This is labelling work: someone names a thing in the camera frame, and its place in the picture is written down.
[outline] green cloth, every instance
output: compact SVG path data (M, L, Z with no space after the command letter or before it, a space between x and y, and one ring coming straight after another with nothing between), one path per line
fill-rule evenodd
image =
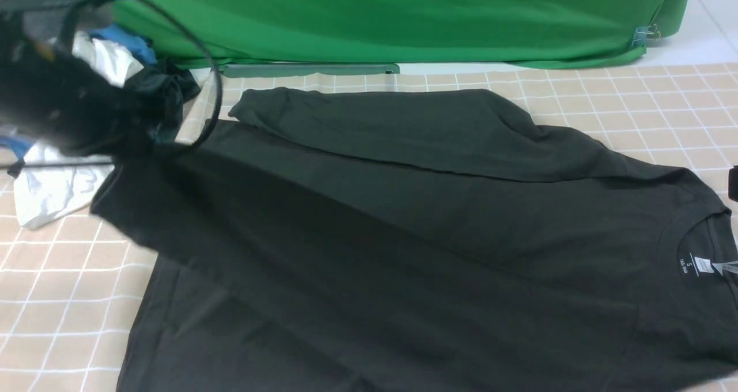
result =
M686 0L154 0L220 63L512 62L540 68L628 63L637 27L677 32ZM159 54L202 64L176 30L139 4L118 21Z

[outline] t-shirt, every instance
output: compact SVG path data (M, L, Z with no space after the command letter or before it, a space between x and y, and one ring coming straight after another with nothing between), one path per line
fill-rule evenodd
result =
M204 149L117 168L93 212L349 379L675 390L736 369L736 281L705 266L738 258L730 211L687 169L483 91L277 88L231 115Z

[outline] beige checkered tablecloth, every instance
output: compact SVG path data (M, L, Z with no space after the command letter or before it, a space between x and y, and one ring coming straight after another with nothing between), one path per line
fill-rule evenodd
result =
M275 86L327 93L490 89L527 108L538 124L574 127L629 156L691 168L736 207L727 200L727 173L738 164L738 63L226 79L222 116L243 90ZM180 141L200 132L213 101L208 80ZM22 230L10 177L0 176L0 189L0 392L112 392L155 254L85 211ZM738 377L699 390L738 391Z

